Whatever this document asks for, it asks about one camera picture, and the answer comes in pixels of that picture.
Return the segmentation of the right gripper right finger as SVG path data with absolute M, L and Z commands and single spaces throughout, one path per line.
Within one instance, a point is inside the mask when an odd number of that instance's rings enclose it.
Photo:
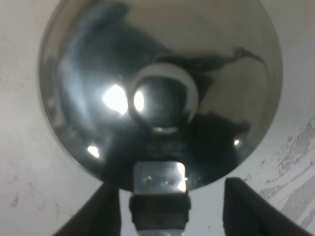
M 227 236 L 309 236 L 239 177 L 224 182 L 223 228 Z

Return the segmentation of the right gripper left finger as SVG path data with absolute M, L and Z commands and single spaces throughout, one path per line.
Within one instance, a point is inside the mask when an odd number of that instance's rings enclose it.
M 104 183 L 54 235 L 119 236 L 121 226 L 119 190 Z

